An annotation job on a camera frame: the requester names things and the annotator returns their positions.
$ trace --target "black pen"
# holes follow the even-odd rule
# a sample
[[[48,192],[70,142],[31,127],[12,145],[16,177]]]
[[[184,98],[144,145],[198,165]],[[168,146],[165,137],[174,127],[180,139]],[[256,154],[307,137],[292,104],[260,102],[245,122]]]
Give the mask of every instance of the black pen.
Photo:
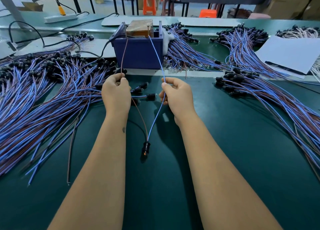
[[[285,67],[285,66],[282,66],[282,65],[279,65],[279,64],[275,64],[275,63],[270,62],[270,61],[265,61],[265,63],[268,64],[268,65],[271,65],[271,66],[274,66],[274,67],[283,69],[283,70],[290,71],[290,72],[292,72],[292,73],[296,73],[296,74],[298,74],[298,75],[306,75],[305,73],[302,73],[301,71],[293,70],[293,69],[290,69],[290,68],[288,68],[288,67]]]

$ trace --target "floor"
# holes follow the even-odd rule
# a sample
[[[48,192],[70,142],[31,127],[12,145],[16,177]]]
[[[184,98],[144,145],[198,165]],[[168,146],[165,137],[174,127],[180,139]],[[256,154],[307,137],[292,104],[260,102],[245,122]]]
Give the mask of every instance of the floor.
[[[21,5],[21,1],[31,1],[31,0],[13,0],[15,5]],[[72,9],[75,9],[75,5],[73,0],[59,0],[62,4],[69,6]],[[78,0],[81,11],[88,11],[89,13],[92,13],[92,8],[90,5],[89,0]],[[44,12],[51,12],[51,13],[58,13],[58,6],[55,0],[39,0],[39,4],[43,4],[43,11]],[[118,13],[123,14],[122,12],[122,3],[121,0],[117,0],[117,8]],[[3,9],[3,5],[0,2],[0,9]],[[227,17],[227,11],[230,8],[236,7],[236,5],[226,5],[224,12],[223,12],[223,18]],[[208,4],[200,4],[200,3],[190,3],[189,10],[188,10],[188,17],[190,16],[199,16],[201,9],[207,9]],[[241,5],[241,8],[248,9],[248,10],[254,10],[255,5]],[[99,14],[105,14],[108,15],[110,13],[114,12],[114,4],[113,1],[111,2],[104,2],[103,4],[97,4],[94,2],[94,9],[96,13]],[[66,13],[73,13],[72,10],[64,8]],[[157,16],[161,15],[162,10],[162,4],[159,5]],[[136,14],[136,3],[134,3],[134,11]],[[174,6],[175,16],[181,16],[182,13],[182,4],[175,4]],[[127,15],[132,15],[131,11],[131,1],[125,1],[125,12]]]

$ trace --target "person's right hand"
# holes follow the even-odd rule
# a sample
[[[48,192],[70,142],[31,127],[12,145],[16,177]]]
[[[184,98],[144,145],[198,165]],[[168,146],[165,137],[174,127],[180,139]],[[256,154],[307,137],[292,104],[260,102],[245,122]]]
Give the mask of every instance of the person's right hand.
[[[193,105],[191,87],[182,80],[173,77],[166,77],[166,82],[162,78],[162,92],[159,94],[161,101],[166,93],[163,105],[169,104],[174,114],[174,121],[180,127],[182,122],[196,115]]]

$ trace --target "blue plastic box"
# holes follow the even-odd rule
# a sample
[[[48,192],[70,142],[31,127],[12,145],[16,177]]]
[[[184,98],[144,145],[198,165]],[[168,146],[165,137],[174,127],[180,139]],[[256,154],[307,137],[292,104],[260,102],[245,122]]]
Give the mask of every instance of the blue plastic box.
[[[118,27],[114,34],[110,37],[113,39],[119,35],[125,35],[125,23]],[[157,51],[157,54],[160,58],[161,63],[163,63],[163,37],[162,37],[162,23],[159,21],[159,31],[153,32],[154,37],[152,37],[153,45]],[[118,61],[119,67],[121,66],[122,56],[124,48],[126,45],[126,37],[116,38],[111,42],[111,45],[115,49],[116,58]],[[136,37],[129,38],[126,48],[126,53],[123,59],[122,64],[123,69],[153,69],[160,70],[160,64],[155,54],[155,51],[152,47],[152,43],[149,38],[145,37]]]

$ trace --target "forearm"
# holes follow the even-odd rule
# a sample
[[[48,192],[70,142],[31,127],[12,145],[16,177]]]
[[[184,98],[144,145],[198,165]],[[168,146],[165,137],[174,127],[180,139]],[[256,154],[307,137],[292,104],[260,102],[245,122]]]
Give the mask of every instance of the forearm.
[[[281,229],[198,116],[180,126],[205,230]]]
[[[122,229],[127,118],[107,116],[48,229]]]

